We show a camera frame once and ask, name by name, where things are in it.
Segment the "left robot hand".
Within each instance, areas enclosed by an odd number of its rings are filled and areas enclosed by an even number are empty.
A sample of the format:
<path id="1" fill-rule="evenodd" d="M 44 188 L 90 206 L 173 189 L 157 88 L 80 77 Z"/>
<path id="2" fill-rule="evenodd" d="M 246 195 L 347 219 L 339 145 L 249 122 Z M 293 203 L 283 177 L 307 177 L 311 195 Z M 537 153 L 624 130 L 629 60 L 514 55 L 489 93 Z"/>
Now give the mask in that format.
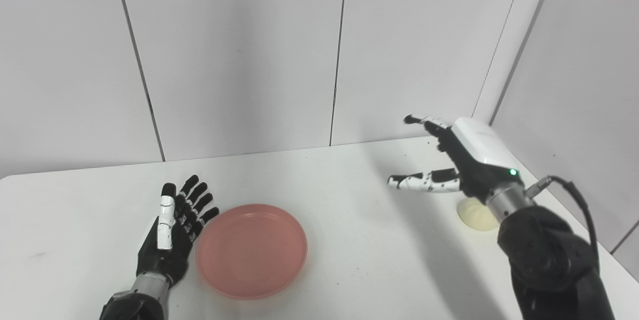
<path id="1" fill-rule="evenodd" d="M 174 183 L 164 184 L 160 213 L 138 251 L 135 274 L 159 274 L 170 287 L 181 281 L 189 270 L 195 240 L 221 212 L 217 207 L 205 209 L 213 200 L 208 184 L 196 174 L 181 189 Z"/>

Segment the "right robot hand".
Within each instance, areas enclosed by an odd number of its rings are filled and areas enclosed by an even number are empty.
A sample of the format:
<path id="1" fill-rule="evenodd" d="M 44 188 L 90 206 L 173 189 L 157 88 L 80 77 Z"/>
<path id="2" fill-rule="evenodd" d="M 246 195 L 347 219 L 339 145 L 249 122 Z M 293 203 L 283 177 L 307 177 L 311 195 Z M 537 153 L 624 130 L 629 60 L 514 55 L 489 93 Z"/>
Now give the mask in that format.
<path id="1" fill-rule="evenodd" d="M 453 167 L 391 175 L 386 182 L 388 186 L 430 193 L 461 191 L 482 204 L 487 204 L 500 186 L 524 186 L 516 158 L 488 124 L 468 117 L 447 124 L 433 117 L 417 118 L 411 114 L 403 121 L 420 124 L 436 137 L 438 151 L 449 156 Z"/>

